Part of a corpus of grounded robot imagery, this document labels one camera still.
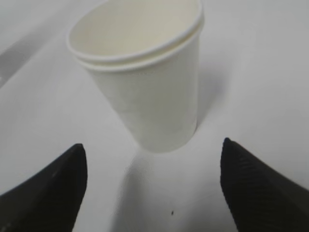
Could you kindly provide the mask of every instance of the textured rubber pad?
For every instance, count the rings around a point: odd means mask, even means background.
[[[82,145],[0,196],[0,232],[71,232],[87,185]]]
[[[309,232],[309,192],[229,139],[221,187],[239,232]]]

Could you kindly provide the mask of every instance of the white paper cup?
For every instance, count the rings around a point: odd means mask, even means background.
[[[136,141],[184,145],[197,125],[200,0],[111,0],[78,21],[70,51]]]

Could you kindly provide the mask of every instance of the white table surface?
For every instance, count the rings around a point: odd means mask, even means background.
[[[98,2],[0,1],[0,193],[83,143],[74,232],[235,232],[219,184],[225,137],[309,188],[308,0],[204,1],[199,126],[160,155],[135,144],[66,49]]]

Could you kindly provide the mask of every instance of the cup rim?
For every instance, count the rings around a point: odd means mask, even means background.
[[[191,24],[191,26],[189,26],[185,31],[181,32],[180,34],[177,34],[175,37],[173,37],[172,39],[168,40],[167,42],[165,42],[163,44],[150,47],[149,49],[145,49],[145,50],[137,52],[137,53],[127,54],[127,55],[117,55],[117,56],[101,56],[101,55],[91,55],[91,54],[83,53],[83,52],[77,51],[75,48],[73,48],[71,46],[71,43],[70,43],[70,36],[71,36],[73,29],[76,27],[76,25],[81,20],[83,20],[84,17],[86,17],[88,14],[90,14],[93,10],[95,10],[98,7],[101,7],[106,2],[100,3],[99,5],[95,6],[90,11],[88,11],[86,14],[81,16],[74,23],[74,25],[70,28],[70,30],[69,30],[69,32],[66,36],[67,47],[76,56],[77,59],[80,59],[80,60],[83,60],[83,61],[86,61],[86,62],[87,61],[88,62],[106,62],[106,63],[123,62],[123,61],[128,61],[130,59],[140,59],[143,56],[149,56],[152,53],[157,53],[160,50],[168,49],[168,47],[171,47],[174,44],[179,43],[180,41],[182,41],[183,39],[188,37],[192,33],[192,31],[194,31],[197,28],[197,26],[203,20],[204,10],[203,10],[203,5],[202,5],[201,0],[195,0],[195,1],[197,1],[197,3],[198,3],[198,13],[197,13],[197,16],[194,19],[193,23]]]
[[[78,58],[74,58],[77,63],[79,63],[82,67],[86,68],[87,70],[95,71],[95,72],[105,72],[105,73],[114,73],[114,72],[127,72],[132,71],[136,69],[145,68],[151,65],[155,65],[163,60],[166,60],[170,58],[171,56],[177,54],[179,51],[183,50],[185,47],[187,47],[193,40],[195,40],[197,37],[199,37],[200,33],[203,30],[204,23],[202,22],[195,32],[189,36],[187,40],[185,40],[180,45],[176,46],[175,48],[159,55],[155,56],[150,59],[146,59],[145,61],[140,62],[132,62],[128,64],[120,64],[120,65],[102,65],[102,64],[93,64],[88,63],[83,60],[80,60]]]

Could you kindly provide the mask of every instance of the rolled cup lip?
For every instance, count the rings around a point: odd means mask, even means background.
[[[117,56],[101,56],[101,55],[91,55],[83,52],[77,51],[75,48],[71,46],[70,43],[70,36],[73,31],[73,29],[79,24],[80,21],[83,20],[84,17],[86,17],[88,14],[92,13],[93,10],[95,10],[98,7],[101,7],[104,5],[104,3],[100,3],[99,5],[95,6],[93,9],[88,11],[86,14],[84,14],[82,17],[80,17],[76,23],[71,27],[69,30],[67,36],[66,36],[66,44],[68,49],[76,56],[76,58],[80,61],[85,62],[105,62],[105,63],[113,63],[113,62],[126,62],[131,59],[141,59],[144,56],[150,56],[152,53],[159,53],[160,51],[164,51],[168,49],[171,46],[174,46],[175,44],[181,42],[186,37],[188,37],[190,34],[193,33],[194,30],[201,24],[201,21],[204,20],[204,10],[201,0],[195,0],[198,3],[198,13],[196,18],[194,19],[191,26],[189,26],[185,31],[181,32],[180,34],[177,34],[172,39],[166,41],[163,44],[150,47],[149,49],[145,49],[143,51],[132,53],[132,54],[126,54],[126,55],[117,55]]]
[[[77,57],[75,57],[75,60],[82,67],[86,68],[87,70],[95,71],[95,72],[103,72],[103,73],[114,73],[114,72],[116,72],[116,73],[119,73],[119,72],[132,71],[132,70],[136,70],[136,69],[142,69],[142,68],[160,63],[161,61],[166,60],[166,59],[172,57],[173,55],[177,54],[181,50],[183,50],[185,47],[187,47],[193,40],[195,40],[200,35],[200,33],[203,29],[203,25],[204,25],[204,21],[202,21],[200,23],[200,25],[198,25],[196,31],[193,32],[191,34],[191,36],[189,36],[189,38],[187,40],[185,40],[183,43],[181,43],[180,45],[176,46],[173,49],[168,50],[165,53],[162,53],[159,56],[154,56],[154,57],[146,59],[146,60],[142,60],[142,61],[138,61],[138,62],[125,63],[125,64],[118,64],[118,65],[93,64],[93,63],[88,63],[88,62],[85,62],[81,59],[78,59]]]

